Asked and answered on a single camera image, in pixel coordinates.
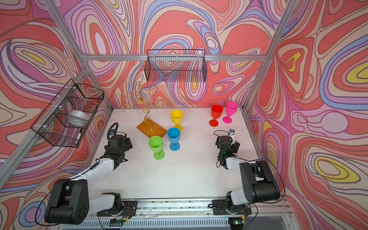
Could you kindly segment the pink plastic wine glass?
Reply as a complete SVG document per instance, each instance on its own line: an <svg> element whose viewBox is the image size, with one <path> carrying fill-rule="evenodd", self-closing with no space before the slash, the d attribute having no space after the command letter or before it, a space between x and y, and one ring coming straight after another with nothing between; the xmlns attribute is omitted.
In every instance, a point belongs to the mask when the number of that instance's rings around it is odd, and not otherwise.
<svg viewBox="0 0 368 230"><path fill-rule="evenodd" d="M238 104L236 102L228 102L225 108L226 116L223 118L225 124L230 124L232 122L231 116L238 110Z"/></svg>

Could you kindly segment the red plastic wine glass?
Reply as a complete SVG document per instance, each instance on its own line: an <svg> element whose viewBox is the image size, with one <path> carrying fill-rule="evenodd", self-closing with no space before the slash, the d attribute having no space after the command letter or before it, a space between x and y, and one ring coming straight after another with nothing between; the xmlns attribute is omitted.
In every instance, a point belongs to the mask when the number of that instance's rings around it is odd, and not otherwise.
<svg viewBox="0 0 368 230"><path fill-rule="evenodd" d="M212 127L217 127L219 125L218 119L222 116L223 107L221 105L213 105L211 107L211 117L212 119L209 121L209 125Z"/></svg>

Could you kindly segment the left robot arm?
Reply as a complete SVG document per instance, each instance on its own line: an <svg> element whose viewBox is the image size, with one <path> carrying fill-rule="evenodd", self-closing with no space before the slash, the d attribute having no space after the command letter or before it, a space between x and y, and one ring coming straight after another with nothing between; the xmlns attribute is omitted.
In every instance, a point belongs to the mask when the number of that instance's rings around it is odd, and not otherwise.
<svg viewBox="0 0 368 230"><path fill-rule="evenodd" d="M124 132L118 132L115 122L107 132L108 144L104 154L96 159L95 164L81 173L69 178L57 180L49 198L43 224L45 227L59 224L81 224L88 215L102 213L118 216L124 210L119 193L107 192L96 197L89 196L89 190L105 175L127 162L126 152L132 149L130 138Z"/></svg>

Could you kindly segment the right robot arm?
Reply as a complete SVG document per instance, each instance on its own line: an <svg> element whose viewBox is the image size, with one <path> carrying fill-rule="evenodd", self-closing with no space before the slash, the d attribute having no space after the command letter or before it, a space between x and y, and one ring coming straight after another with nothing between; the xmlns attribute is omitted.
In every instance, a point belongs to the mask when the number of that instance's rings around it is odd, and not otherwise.
<svg viewBox="0 0 368 230"><path fill-rule="evenodd" d="M251 204L280 199L280 189L267 161L249 161L238 157L236 154L240 143L232 141L230 136L217 136L217 167L239 173L241 189L228 192L222 204L220 200L212 201L212 206L216 215L224 212L230 215L249 215Z"/></svg>

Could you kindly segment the yellow plastic wine glass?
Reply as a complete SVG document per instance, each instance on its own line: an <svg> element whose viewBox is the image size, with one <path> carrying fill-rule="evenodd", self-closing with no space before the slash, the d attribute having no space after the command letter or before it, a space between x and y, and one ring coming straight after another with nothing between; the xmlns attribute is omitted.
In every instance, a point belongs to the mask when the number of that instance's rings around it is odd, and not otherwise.
<svg viewBox="0 0 368 230"><path fill-rule="evenodd" d="M174 127L178 128L181 132L183 131L183 127L181 125L181 122L183 120L183 112L180 110L173 110L171 112L171 119L174 123Z"/></svg>

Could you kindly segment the blue plastic wine glass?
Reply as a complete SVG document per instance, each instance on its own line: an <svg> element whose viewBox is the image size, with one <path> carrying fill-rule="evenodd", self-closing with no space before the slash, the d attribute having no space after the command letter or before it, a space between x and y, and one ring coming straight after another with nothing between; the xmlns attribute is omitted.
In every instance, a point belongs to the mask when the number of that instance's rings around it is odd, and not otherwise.
<svg viewBox="0 0 368 230"><path fill-rule="evenodd" d="M170 142L169 148L172 151L178 151L180 149L180 135L181 132L178 128L170 128L167 132L168 140Z"/></svg>

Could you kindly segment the green plastic wine glass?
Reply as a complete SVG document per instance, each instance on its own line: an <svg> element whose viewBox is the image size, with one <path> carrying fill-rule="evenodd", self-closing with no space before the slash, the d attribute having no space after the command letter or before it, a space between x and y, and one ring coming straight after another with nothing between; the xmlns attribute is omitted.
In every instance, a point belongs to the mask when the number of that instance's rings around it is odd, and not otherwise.
<svg viewBox="0 0 368 230"><path fill-rule="evenodd" d="M162 160L165 157L163 150L163 139L159 136L153 136L149 139L149 147L154 152L153 156L156 160Z"/></svg>

